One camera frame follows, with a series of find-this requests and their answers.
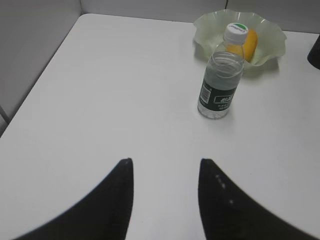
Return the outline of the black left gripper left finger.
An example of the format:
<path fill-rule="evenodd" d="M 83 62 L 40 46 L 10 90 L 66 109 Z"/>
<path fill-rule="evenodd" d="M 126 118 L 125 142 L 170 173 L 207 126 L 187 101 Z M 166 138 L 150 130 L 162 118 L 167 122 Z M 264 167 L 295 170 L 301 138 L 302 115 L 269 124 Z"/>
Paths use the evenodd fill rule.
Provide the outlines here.
<path fill-rule="evenodd" d="M 21 240 L 124 240 L 134 201 L 134 165 L 120 160 L 83 199 Z"/>

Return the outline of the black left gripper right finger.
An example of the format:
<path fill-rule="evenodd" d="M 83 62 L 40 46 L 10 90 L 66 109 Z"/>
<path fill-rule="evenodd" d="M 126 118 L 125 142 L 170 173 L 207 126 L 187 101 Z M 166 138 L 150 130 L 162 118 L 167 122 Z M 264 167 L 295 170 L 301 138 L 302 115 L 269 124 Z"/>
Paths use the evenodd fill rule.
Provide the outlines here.
<path fill-rule="evenodd" d="M 240 189 L 211 159 L 200 161 L 198 206 L 207 240 L 312 240 Z"/>

